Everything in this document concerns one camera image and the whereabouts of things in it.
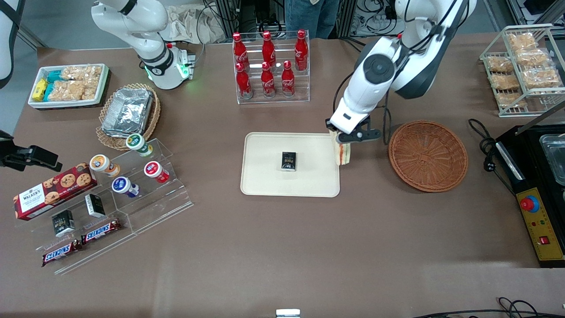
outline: yogurt cup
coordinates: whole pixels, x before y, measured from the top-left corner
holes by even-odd
[[[108,177],[114,178],[120,174],[120,165],[110,161],[110,158],[103,154],[97,154],[90,159],[90,168],[93,171],[105,173]]]
[[[117,177],[112,182],[112,190],[119,194],[125,194],[129,197],[136,197],[140,194],[140,187],[132,183],[126,177]]]
[[[165,183],[169,180],[169,172],[163,169],[163,166],[156,161],[149,161],[144,168],[145,175],[154,178],[159,183]]]
[[[142,135],[131,134],[125,141],[129,149],[137,151],[141,157],[147,157],[153,152],[153,146],[148,144]]]

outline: person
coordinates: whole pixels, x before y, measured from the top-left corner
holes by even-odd
[[[339,4],[339,0],[286,0],[286,30],[305,29],[310,38],[328,38],[336,24]]]

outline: aluminum foil container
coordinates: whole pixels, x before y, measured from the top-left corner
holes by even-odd
[[[146,89],[119,89],[108,107],[102,131],[110,137],[119,138],[143,134],[152,102],[153,94]]]

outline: floor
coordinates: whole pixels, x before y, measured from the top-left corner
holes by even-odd
[[[487,8],[483,0],[478,0],[475,12],[459,31],[494,32],[497,27],[489,23],[489,11],[499,21],[498,24],[510,23],[504,1],[489,1]],[[127,47],[122,40],[100,30],[94,24],[90,16],[91,5],[89,1],[27,0],[22,23],[52,48],[76,50]],[[10,134],[16,128],[26,105],[37,71],[36,52],[20,39],[16,40],[14,48],[14,70],[11,81],[0,91],[0,130]]]

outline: blue lid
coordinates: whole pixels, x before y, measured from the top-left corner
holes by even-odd
[[[129,189],[129,180],[126,177],[117,177],[112,182],[112,189],[116,192],[125,192]]]

